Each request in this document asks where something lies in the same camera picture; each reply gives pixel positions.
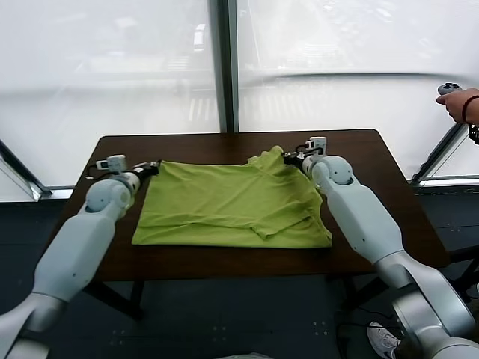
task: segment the green t-shirt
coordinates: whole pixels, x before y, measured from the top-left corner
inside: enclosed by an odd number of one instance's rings
[[[163,161],[144,201],[134,245],[331,247],[321,196],[273,147],[248,164]]]

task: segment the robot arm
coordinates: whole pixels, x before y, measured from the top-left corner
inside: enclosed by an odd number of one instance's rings
[[[418,287],[393,303],[405,332],[428,358],[446,358],[441,355],[452,347],[471,350],[476,358],[477,344],[455,338],[470,332],[475,321],[449,282],[405,252],[397,223],[376,195],[355,178],[345,159],[326,156],[325,138],[311,138],[305,147],[308,156],[285,153],[286,163],[300,167],[326,196],[329,211],[351,248],[373,264],[390,287]]]
[[[64,223],[41,257],[31,294],[0,316],[0,358],[47,357],[48,347],[19,338],[22,330],[45,331],[58,320],[67,304],[93,279],[113,240],[115,222],[131,207],[143,182],[158,174],[158,162],[125,171],[126,165],[118,164],[117,159],[124,160],[124,156],[109,157],[105,167],[117,175],[90,187],[83,207]]]

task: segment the human hand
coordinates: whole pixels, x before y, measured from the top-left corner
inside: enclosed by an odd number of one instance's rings
[[[440,105],[445,105],[454,121],[457,123],[473,123],[479,125],[479,99],[473,99],[467,106],[466,122],[463,119],[463,107],[468,99],[473,96],[479,96],[477,88],[468,88],[464,91],[454,91],[445,95],[439,96],[436,102]]]

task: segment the white sneaker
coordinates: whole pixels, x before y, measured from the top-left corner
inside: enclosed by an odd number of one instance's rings
[[[378,322],[371,322],[369,326],[376,327],[366,329],[369,343],[373,347],[374,351],[381,358],[395,359],[396,355],[394,354],[394,350],[397,348],[399,343],[401,343],[401,341]]]

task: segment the dark brown tabletop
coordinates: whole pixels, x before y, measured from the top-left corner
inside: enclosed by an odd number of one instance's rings
[[[88,164],[125,154],[129,165],[165,159],[194,164],[243,165],[278,144],[294,150],[311,136],[326,136],[328,154],[343,156],[358,180],[370,187],[399,224],[407,251],[433,267],[446,266],[448,254],[423,213],[379,133],[372,129],[318,132],[253,132],[205,135],[107,136],[100,139]],[[78,181],[53,233],[85,201],[91,181]],[[161,280],[172,278],[242,277],[290,274],[360,274],[372,266],[347,244],[326,202],[321,215],[332,232],[330,249],[215,248],[132,245],[147,185],[134,206],[118,221],[116,235],[95,280]]]

